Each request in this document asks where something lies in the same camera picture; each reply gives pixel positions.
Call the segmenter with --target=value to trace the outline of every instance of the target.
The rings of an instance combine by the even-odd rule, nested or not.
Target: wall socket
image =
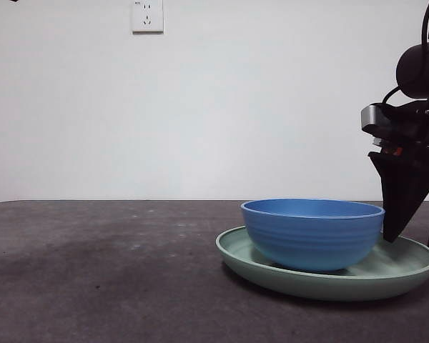
[[[134,0],[132,32],[164,32],[164,0]]]

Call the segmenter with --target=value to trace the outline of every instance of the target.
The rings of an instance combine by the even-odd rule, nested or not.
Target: blue bowl
[[[283,266],[330,271],[368,255],[383,227],[385,210],[359,202],[266,199],[241,206],[257,250]]]

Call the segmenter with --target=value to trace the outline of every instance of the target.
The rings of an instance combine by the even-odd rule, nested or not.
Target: dark gray tabletop
[[[215,238],[240,202],[0,204],[0,343],[429,342],[429,280],[337,303],[255,286]],[[427,242],[429,202],[403,235]]]

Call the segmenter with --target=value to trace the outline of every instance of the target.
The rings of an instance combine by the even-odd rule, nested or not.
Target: ribbed bowl exterior
[[[347,206],[352,202],[318,199],[271,199],[283,200],[290,206],[302,206],[300,202],[330,202],[331,208]],[[302,208],[297,216],[274,213],[248,208],[248,202],[242,205],[242,214],[247,232],[255,247],[272,261],[286,267],[307,271],[330,271],[342,269],[359,262],[366,257],[378,240],[383,226],[384,210],[372,209],[372,205],[356,203],[362,211],[362,205],[374,212],[357,215],[356,212],[345,216],[304,217]]]

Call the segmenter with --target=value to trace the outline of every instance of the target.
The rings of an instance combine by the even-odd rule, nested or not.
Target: green plate
[[[429,248],[398,237],[378,240],[361,262],[335,272],[309,273],[286,269],[253,246],[245,227],[221,233],[216,245],[234,272],[277,292],[320,300],[365,301],[406,293],[429,277]]]

